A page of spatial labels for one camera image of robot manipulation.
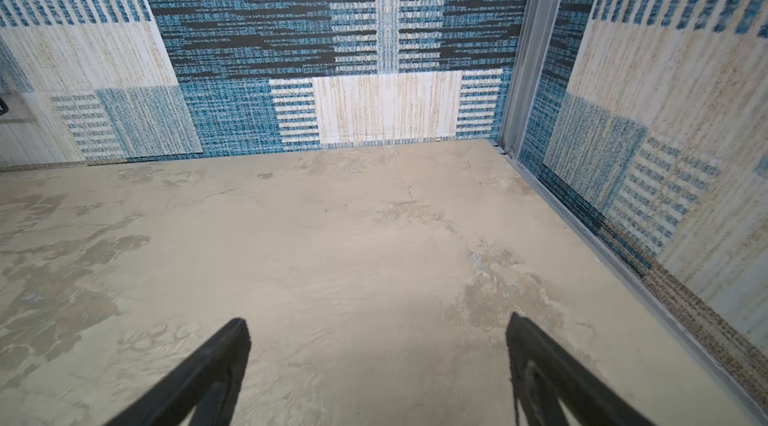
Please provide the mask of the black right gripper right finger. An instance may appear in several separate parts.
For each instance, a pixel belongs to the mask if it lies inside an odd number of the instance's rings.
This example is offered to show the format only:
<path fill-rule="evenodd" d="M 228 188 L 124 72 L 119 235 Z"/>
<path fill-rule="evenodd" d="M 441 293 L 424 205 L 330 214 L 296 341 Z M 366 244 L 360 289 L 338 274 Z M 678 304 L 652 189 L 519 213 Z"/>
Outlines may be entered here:
<path fill-rule="evenodd" d="M 514 312 L 506 328 L 515 423 L 649 425 L 531 319 Z"/>

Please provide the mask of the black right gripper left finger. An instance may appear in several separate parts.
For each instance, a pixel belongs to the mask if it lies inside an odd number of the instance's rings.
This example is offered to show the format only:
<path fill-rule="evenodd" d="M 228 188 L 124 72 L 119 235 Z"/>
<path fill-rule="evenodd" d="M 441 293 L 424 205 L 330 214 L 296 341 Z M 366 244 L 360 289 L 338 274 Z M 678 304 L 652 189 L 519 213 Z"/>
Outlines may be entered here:
<path fill-rule="evenodd" d="M 247 322 L 233 318 L 110 425 L 229 425 L 251 350 Z"/>

